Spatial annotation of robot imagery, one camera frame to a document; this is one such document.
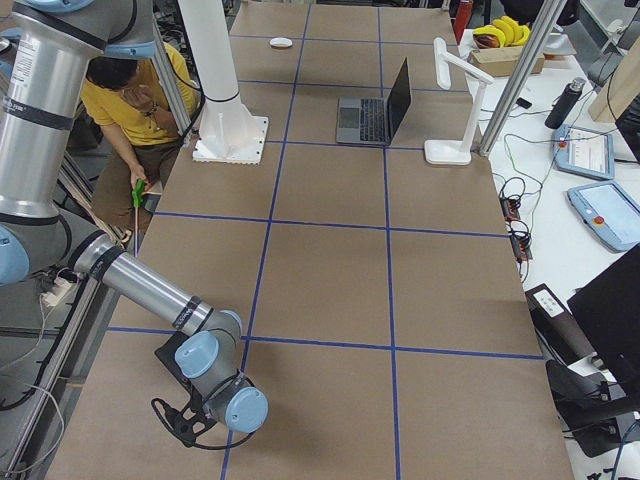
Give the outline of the dark box with white label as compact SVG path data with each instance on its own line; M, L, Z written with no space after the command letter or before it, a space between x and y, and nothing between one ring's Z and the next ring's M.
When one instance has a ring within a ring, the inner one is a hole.
M574 316L546 284L527 290L525 297L535 328L565 364L597 358Z

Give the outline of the person in yellow shirt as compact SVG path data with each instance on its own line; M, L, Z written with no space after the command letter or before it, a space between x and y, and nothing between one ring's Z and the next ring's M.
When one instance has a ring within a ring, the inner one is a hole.
M102 221L145 231L152 214L134 210L132 190L166 184L182 148L177 122L150 59L97 57L88 64L81 101L113 152L92 195Z

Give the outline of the black wallet case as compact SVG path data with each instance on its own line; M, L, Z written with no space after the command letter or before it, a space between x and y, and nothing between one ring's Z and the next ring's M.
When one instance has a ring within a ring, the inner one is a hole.
M181 368L175 360L175 354L178 348L188 339L188 336L182 332L175 332L169 337L169 339L154 351L155 356L161 362L161 364L167 369L167 371L173 376L173 378L182 386L185 390L189 389L190 381L182 373Z

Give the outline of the far blue teach pendant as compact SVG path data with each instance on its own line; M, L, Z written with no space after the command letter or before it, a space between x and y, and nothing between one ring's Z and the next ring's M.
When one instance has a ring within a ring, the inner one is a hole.
M553 159L560 171L594 180L613 180L615 161L610 133L561 125L553 133Z

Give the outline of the aluminium frame post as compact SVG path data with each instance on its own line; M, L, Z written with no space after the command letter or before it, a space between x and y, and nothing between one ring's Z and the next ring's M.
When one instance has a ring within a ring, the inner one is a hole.
M478 154L480 156L489 157L499 134L509 118L512 106L520 96L521 90L532 73L538 55L542 52L546 39L552 27L557 24L565 5L566 1L561 0L546 0L543 2L541 10L533 23L531 36L522 50L514 72L503 89L479 143Z

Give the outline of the white wireless mouse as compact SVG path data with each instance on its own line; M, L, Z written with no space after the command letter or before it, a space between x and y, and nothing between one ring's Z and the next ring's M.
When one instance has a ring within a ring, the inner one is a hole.
M293 46L293 41L286 37L274 37L269 40L269 45L275 49L288 49Z

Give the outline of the blue teach pendant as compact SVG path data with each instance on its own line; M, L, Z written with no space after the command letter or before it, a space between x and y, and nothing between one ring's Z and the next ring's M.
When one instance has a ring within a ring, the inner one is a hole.
M615 161L610 133L561 125L553 133L553 159L560 171L594 180L613 180Z
M570 188L567 197L586 226L611 250L625 252L639 243L639 205L614 180Z

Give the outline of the brown cardboard box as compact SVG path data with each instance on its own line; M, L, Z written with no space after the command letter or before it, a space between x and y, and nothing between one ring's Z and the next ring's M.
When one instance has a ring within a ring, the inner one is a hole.
M522 46L476 49L467 60L493 77L508 77L515 71L522 52Z

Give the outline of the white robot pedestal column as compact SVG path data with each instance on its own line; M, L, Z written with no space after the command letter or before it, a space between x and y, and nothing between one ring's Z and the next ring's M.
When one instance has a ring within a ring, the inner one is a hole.
M243 104L222 3L183 0L179 9L205 101L193 159L259 164L269 120Z

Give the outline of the black monitor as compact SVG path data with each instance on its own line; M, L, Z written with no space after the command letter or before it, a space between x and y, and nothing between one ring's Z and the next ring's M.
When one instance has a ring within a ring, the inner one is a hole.
M579 327L626 393L639 391L639 247L569 300Z

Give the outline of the green object in hands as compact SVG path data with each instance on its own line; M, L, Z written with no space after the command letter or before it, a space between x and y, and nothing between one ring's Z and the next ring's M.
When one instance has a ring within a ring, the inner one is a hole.
M145 181L143 179L138 179L131 192L132 204L135 209L140 208L142 205L145 188L146 188Z

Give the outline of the grey laptop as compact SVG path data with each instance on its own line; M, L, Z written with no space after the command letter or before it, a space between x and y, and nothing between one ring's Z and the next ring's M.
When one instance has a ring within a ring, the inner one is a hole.
M337 108L338 144L388 146L411 105L408 59L386 98L342 97Z

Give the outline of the black water bottle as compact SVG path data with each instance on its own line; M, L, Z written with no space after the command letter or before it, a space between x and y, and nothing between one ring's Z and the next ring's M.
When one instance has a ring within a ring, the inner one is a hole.
M564 87L551 112L545 119L544 125L547 128L556 130L563 124L580 99L585 84L585 78L576 77Z

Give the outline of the near blue teach pendant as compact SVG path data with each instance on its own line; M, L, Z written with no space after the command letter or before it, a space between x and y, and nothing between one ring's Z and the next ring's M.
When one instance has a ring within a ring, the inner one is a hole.
M567 197L586 226L611 250L625 252L639 243L639 205L614 180L570 188Z

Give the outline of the yellow bananas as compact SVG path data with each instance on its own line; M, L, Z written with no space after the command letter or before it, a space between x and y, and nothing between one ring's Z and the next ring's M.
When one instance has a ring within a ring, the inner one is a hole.
M521 25L509 16L494 19L491 24L472 31L473 40L481 49L523 46L530 35L527 25Z

